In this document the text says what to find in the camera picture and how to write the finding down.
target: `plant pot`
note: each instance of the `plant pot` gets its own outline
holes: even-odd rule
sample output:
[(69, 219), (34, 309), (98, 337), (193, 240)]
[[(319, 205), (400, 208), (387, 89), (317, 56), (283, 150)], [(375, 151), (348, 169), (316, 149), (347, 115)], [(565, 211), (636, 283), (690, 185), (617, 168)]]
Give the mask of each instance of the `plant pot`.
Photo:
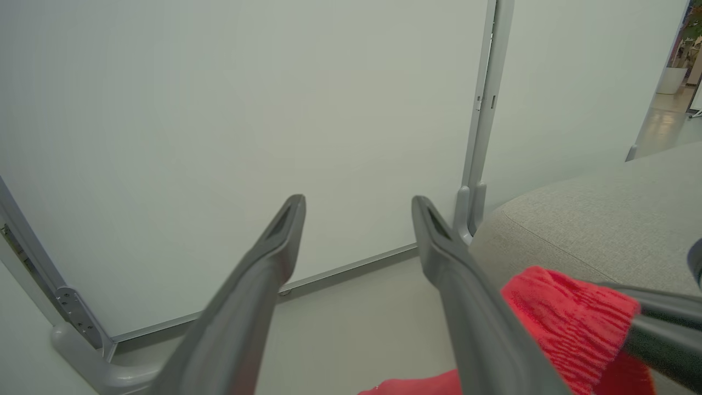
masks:
[(666, 67), (661, 82), (658, 83), (656, 93), (664, 95), (674, 95), (682, 84), (682, 80), (687, 73), (686, 67)]

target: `gray floor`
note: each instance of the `gray floor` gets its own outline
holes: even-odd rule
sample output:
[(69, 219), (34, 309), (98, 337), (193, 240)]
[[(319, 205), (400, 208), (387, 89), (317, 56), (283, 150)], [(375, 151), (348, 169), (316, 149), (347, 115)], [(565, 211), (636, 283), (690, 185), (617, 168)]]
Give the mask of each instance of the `gray floor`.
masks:
[(681, 86), (675, 95), (656, 94), (636, 140), (635, 157), (702, 141), (702, 117), (688, 119), (685, 113), (693, 92), (693, 86)]
[[(164, 361), (181, 332), (165, 331), (149, 345), (126, 342), (113, 363)], [(256, 393), (357, 394), (386, 379), (452, 368), (438, 292), (411, 258), (279, 304)]]

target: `white partition panel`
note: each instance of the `white partition panel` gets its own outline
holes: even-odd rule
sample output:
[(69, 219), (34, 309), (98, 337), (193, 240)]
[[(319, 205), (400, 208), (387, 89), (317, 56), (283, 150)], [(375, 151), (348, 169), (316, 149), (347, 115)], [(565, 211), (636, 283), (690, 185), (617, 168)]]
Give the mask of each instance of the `white partition panel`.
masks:
[(514, 1), (482, 173), (485, 215), (529, 190), (624, 162), (686, 5)]
[(0, 175), (111, 336), (202, 309), (285, 198), (293, 280), (452, 216), (487, 0), (0, 6)]

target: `red fabric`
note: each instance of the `red fabric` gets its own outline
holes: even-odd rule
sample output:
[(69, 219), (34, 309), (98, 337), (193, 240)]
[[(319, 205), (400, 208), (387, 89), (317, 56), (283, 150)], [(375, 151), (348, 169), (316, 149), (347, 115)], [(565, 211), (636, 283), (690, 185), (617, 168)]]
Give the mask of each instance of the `red fabric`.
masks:
[[(534, 266), (502, 296), (575, 395), (654, 395), (648, 367), (620, 352), (636, 300)], [(419, 380), (387, 380), (359, 395), (461, 395), (456, 370)]]

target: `gray sofa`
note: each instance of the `gray sofa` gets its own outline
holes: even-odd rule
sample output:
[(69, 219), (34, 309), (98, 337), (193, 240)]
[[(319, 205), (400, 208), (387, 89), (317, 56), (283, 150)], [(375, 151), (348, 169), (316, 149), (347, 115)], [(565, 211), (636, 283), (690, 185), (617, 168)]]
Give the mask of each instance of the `gray sofa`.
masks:
[[(469, 251), (498, 287), (539, 265), (702, 296), (686, 263), (699, 238), (702, 143), (694, 143), (519, 196), (487, 217)], [(660, 395), (691, 394), (655, 376)]]

